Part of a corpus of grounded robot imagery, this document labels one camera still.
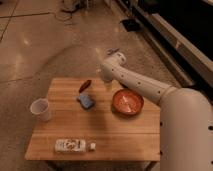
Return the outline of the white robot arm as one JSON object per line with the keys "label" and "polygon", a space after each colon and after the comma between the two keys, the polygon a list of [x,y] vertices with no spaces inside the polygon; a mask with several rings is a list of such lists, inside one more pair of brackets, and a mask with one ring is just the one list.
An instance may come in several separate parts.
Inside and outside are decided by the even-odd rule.
{"label": "white robot arm", "polygon": [[117,52],[101,61],[100,75],[160,107],[160,171],[213,171],[213,104],[197,90],[138,74],[125,63]]}

